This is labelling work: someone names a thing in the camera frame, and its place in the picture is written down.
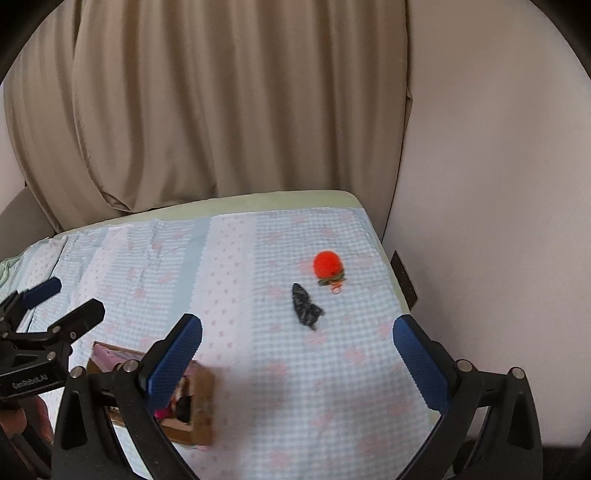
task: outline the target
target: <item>curtain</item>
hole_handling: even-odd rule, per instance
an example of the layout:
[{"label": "curtain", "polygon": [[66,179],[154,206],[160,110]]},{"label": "curtain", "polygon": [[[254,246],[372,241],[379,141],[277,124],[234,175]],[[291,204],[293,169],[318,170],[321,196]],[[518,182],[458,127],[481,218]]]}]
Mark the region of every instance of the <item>curtain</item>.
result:
[{"label": "curtain", "polygon": [[340,189],[381,234],[406,72],[404,0],[66,0],[13,65],[5,109],[56,231]]}]

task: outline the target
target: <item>blue gripper pad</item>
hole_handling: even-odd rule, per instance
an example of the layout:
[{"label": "blue gripper pad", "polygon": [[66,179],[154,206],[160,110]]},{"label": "blue gripper pad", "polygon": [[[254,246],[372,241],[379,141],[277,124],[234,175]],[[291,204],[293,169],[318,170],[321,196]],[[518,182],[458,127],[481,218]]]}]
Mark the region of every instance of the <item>blue gripper pad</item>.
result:
[{"label": "blue gripper pad", "polygon": [[201,320],[186,313],[164,340],[156,342],[146,353],[142,366],[148,369],[142,385],[150,413],[166,408],[174,389],[201,344]]},{"label": "blue gripper pad", "polygon": [[396,319],[392,328],[394,345],[427,407],[444,414],[449,407],[449,385],[426,346],[423,345],[423,342],[431,340],[421,330],[424,336],[421,341],[420,334],[413,330],[411,322],[414,320],[410,315],[402,315]]},{"label": "blue gripper pad", "polygon": [[57,295],[61,290],[61,281],[57,277],[51,277],[49,280],[40,283],[36,287],[22,293],[22,303],[27,310],[35,308],[44,301]]}]

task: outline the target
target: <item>light blue checkered sheet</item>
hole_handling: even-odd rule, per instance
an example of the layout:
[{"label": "light blue checkered sheet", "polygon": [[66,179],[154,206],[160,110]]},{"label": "light blue checkered sheet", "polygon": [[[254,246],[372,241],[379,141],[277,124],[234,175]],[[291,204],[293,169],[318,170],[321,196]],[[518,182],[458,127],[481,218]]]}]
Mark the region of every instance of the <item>light blue checkered sheet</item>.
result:
[{"label": "light blue checkered sheet", "polygon": [[[337,252],[341,293],[320,287],[316,253]],[[196,359],[216,375],[215,444],[179,447],[207,479],[391,479],[431,424],[394,348],[400,304],[362,209],[315,208],[153,220],[74,233],[32,246],[0,298],[55,275],[63,289],[26,318],[45,330],[95,297],[105,321],[74,344],[85,365],[94,340],[146,351],[185,312],[204,338]],[[326,314],[299,324],[291,286]],[[61,391],[45,396],[53,417]],[[149,478],[124,429],[135,471]]]}]

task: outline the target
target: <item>orange fluffy ball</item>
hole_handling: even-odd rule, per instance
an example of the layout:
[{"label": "orange fluffy ball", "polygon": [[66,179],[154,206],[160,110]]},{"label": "orange fluffy ball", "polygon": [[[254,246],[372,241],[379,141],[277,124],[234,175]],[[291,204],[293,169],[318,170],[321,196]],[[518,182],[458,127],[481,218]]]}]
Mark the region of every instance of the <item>orange fluffy ball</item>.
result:
[{"label": "orange fluffy ball", "polygon": [[333,278],[343,271],[343,264],[339,256],[325,250],[314,257],[314,273],[319,279]]}]

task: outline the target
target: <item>white wall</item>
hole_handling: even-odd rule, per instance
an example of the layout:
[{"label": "white wall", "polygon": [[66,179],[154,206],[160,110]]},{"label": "white wall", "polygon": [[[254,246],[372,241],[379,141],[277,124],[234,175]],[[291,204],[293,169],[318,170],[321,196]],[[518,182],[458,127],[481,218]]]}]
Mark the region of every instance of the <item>white wall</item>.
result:
[{"label": "white wall", "polygon": [[591,81],[529,0],[410,0],[414,98],[384,246],[427,333],[591,428]]},{"label": "white wall", "polygon": [[0,212],[25,187],[8,136],[4,115],[4,84],[0,84]]}]

